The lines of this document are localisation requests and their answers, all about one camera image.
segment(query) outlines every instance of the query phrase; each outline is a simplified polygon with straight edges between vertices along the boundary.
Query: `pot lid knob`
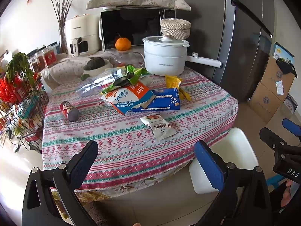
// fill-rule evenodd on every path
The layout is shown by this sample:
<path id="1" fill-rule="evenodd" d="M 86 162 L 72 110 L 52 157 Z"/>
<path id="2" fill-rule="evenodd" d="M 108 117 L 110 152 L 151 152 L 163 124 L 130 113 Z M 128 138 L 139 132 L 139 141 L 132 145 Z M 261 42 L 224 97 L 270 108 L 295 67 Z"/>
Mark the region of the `pot lid knob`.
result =
<path id="1" fill-rule="evenodd" d="M 167 35 L 164 35 L 162 38 L 159 38 L 159 40 L 161 40 L 161 41 L 172 41 L 172 39 Z"/>

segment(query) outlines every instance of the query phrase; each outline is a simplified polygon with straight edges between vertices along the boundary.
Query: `floral tablecloth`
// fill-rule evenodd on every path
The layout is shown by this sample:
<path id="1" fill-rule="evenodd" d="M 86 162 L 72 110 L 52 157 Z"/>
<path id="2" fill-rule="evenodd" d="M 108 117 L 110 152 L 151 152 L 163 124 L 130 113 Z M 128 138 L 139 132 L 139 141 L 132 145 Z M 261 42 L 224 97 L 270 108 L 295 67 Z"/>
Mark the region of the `floral tablecloth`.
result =
<path id="1" fill-rule="evenodd" d="M 150 89 L 165 88 L 164 77 L 149 77 Z M 75 92 L 79 81 L 57 87 L 49 97 L 44 121 L 44 170 L 67 163 L 89 140 L 94 140 L 98 156 L 76 190 L 81 201 L 136 191 L 177 172 L 195 157 L 193 148 L 198 140 L 210 146 L 227 134 L 238 110 L 236 99 L 199 73 L 185 68 L 180 77 L 181 87 L 192 101 L 181 101 L 177 111 L 158 111 L 177 131 L 159 142 L 139 119 L 149 112 L 121 115 L 101 102 L 98 95 L 81 98 Z M 59 106 L 63 101 L 80 111 L 78 121 L 70 122 L 62 115 Z"/>

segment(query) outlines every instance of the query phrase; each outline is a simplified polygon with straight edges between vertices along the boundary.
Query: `white cooking pot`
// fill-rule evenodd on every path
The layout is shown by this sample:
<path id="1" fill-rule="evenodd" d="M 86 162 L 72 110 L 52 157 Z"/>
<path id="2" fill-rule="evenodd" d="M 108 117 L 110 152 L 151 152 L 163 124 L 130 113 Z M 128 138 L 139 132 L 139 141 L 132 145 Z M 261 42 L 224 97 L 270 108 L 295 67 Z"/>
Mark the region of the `white cooking pot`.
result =
<path id="1" fill-rule="evenodd" d="M 191 61 L 220 68 L 218 60 L 187 55 L 189 43 L 186 40 L 174 40 L 168 36 L 149 36 L 143 39 L 145 68 L 154 75 L 178 76 L 184 71 L 185 62 Z"/>

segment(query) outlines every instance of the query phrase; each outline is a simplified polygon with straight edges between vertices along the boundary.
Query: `box logo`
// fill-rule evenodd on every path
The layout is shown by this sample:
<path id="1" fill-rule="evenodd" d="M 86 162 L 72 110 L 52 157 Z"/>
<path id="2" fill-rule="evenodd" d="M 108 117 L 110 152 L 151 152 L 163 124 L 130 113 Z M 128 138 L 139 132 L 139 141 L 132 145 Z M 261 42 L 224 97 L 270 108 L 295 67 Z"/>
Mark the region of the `box logo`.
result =
<path id="1" fill-rule="evenodd" d="M 282 77 L 282 72 L 279 70 L 279 71 L 277 71 L 277 74 L 276 74 L 276 76 L 277 76 L 277 78 L 278 79 L 280 79 L 281 77 Z"/>
<path id="2" fill-rule="evenodd" d="M 263 98 L 263 102 L 264 102 L 265 104 L 268 104 L 269 101 L 270 101 L 270 100 L 268 99 L 268 97 L 264 97 L 264 98 Z"/>

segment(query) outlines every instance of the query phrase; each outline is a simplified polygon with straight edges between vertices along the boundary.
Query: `white snack packet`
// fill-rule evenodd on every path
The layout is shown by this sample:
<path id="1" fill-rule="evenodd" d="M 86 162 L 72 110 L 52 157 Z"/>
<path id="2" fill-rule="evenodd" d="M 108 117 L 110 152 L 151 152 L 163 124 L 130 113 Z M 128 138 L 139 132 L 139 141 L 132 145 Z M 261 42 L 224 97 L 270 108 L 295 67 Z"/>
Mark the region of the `white snack packet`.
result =
<path id="1" fill-rule="evenodd" d="M 159 114 L 151 114 L 146 117 L 139 118 L 145 125 L 149 126 L 157 141 L 168 138 L 176 134 L 176 130 L 162 118 Z"/>

